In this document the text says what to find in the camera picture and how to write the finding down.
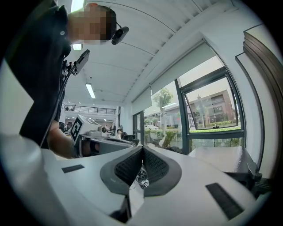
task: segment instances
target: roller blind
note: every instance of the roller blind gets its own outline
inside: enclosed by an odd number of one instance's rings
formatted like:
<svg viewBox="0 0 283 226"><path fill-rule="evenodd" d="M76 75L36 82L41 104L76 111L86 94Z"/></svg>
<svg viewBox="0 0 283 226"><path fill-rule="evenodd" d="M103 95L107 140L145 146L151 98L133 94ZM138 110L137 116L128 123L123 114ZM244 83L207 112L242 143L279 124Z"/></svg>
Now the roller blind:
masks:
<svg viewBox="0 0 283 226"><path fill-rule="evenodd" d="M132 102L133 115L151 107L151 92L148 87L139 97Z"/></svg>
<svg viewBox="0 0 283 226"><path fill-rule="evenodd" d="M205 43L201 44L196 49L192 50L185 57L179 60L175 65L169 68L161 77L159 77L152 85L152 95L158 92L169 83L179 78L189 70L200 65L204 61L214 57L216 54Z"/></svg>

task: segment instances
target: car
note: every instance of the car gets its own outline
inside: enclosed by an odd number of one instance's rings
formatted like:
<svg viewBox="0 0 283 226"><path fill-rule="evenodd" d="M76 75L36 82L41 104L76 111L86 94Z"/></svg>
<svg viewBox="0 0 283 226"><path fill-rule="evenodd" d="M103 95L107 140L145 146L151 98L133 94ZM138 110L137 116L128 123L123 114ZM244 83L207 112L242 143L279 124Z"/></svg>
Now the car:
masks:
<svg viewBox="0 0 283 226"><path fill-rule="evenodd" d="M158 130L158 127L154 125L145 125L145 130Z"/></svg>

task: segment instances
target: fluorescent light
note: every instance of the fluorescent light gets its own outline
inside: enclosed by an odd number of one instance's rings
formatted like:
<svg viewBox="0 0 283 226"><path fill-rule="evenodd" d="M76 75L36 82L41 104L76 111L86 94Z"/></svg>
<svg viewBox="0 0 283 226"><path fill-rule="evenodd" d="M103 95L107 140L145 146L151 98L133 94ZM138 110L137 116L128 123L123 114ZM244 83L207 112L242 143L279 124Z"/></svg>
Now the fluorescent light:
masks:
<svg viewBox="0 0 283 226"><path fill-rule="evenodd" d="M168 105L166 105L166 106L164 106L164 107L162 107L162 108L166 108L166 107L172 106L172 105L174 105L174 104L176 104L176 103L168 104Z"/></svg>
<svg viewBox="0 0 283 226"><path fill-rule="evenodd" d="M82 45L81 44L74 44L72 45L74 50L81 50L82 49Z"/></svg>
<svg viewBox="0 0 283 226"><path fill-rule="evenodd" d="M87 87L90 96L91 96L92 98L95 98L94 92L93 92L93 90L92 90L92 85L91 85L91 83L87 83L87 84L85 84L85 86Z"/></svg>
<svg viewBox="0 0 283 226"><path fill-rule="evenodd" d="M84 6L84 0L72 0L71 12L77 11Z"/></svg>

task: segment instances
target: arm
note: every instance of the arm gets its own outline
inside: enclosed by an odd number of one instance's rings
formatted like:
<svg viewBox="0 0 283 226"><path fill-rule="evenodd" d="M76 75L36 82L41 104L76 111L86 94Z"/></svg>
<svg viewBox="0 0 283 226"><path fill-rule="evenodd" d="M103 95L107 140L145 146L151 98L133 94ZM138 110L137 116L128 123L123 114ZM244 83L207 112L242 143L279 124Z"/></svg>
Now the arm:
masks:
<svg viewBox="0 0 283 226"><path fill-rule="evenodd" d="M53 121L51 124L47 142L50 150L55 154L64 158L74 157L73 141L61 131L57 121Z"/></svg>

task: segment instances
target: railing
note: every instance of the railing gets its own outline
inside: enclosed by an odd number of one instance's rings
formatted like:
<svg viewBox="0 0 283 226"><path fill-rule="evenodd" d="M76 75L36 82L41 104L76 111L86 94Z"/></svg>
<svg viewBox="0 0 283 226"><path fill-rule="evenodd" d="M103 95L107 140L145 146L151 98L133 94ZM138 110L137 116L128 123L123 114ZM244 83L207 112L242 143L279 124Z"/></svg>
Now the railing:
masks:
<svg viewBox="0 0 283 226"><path fill-rule="evenodd" d="M86 106L75 106L75 105L62 105L65 111L71 112L81 112L90 114L116 114L116 109L111 108L96 108L96 107L86 107Z"/></svg>

